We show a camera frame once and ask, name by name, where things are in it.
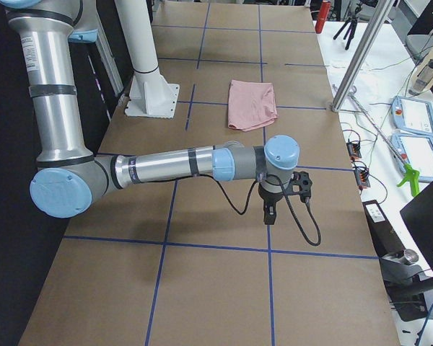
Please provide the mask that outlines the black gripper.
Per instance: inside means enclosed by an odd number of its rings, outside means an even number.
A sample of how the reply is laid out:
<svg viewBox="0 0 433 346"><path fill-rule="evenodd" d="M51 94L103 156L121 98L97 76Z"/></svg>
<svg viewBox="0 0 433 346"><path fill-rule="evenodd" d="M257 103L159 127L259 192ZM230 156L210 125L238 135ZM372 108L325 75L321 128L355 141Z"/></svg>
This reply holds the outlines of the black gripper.
<svg viewBox="0 0 433 346"><path fill-rule="evenodd" d="M258 194L263 200L263 222L272 226L276 222L276 204L286 196L297 195L300 201L310 207L312 180L307 172L293 172L289 181L283 181L274 174L260 183Z"/></svg>

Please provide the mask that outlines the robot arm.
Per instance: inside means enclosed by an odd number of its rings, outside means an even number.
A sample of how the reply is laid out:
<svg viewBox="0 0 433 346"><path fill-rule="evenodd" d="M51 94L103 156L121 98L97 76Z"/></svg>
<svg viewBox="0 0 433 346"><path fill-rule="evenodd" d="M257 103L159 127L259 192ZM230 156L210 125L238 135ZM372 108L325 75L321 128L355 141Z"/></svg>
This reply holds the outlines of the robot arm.
<svg viewBox="0 0 433 346"><path fill-rule="evenodd" d="M311 180L297 171L299 145L277 135L262 146L236 141L172 149L161 124L173 117L180 87L159 70L145 1L115 4L134 68L122 128L108 130L112 149L94 154L84 142L69 43L94 42L94 1L4 1L9 26L20 37L41 142L30 197L55 218L83 213L110 192L135 184L208 177L218 185L248 179L263 199L263 221L276 220L276 204L296 195L310 204Z"/></svg>

